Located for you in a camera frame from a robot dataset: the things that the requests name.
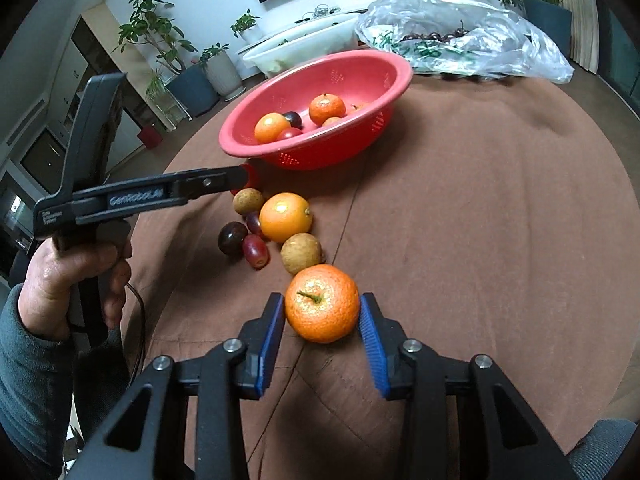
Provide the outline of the dark sleeve forearm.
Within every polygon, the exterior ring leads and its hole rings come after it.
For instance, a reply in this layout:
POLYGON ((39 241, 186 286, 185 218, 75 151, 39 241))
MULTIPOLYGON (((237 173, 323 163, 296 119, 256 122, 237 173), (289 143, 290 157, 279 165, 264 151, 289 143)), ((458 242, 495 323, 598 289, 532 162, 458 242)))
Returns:
POLYGON ((72 405, 91 437, 124 394, 128 367, 118 328, 82 353, 73 338, 29 333, 17 309, 22 288, 14 286, 1 309, 1 460, 14 479, 56 479, 72 405))

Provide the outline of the person's left hand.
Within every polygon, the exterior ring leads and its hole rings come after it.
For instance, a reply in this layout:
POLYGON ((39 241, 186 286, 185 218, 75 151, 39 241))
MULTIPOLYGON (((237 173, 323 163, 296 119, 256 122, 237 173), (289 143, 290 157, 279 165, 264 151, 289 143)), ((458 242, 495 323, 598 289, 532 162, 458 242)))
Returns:
POLYGON ((45 340, 67 338, 70 329, 66 315, 72 287, 103 274, 107 276, 107 289, 101 304, 102 316, 106 326, 114 330, 122 320, 131 256, 130 243, 99 243, 66 252, 57 250, 50 240, 42 243, 30 260, 17 300, 17 312, 26 330, 45 340))

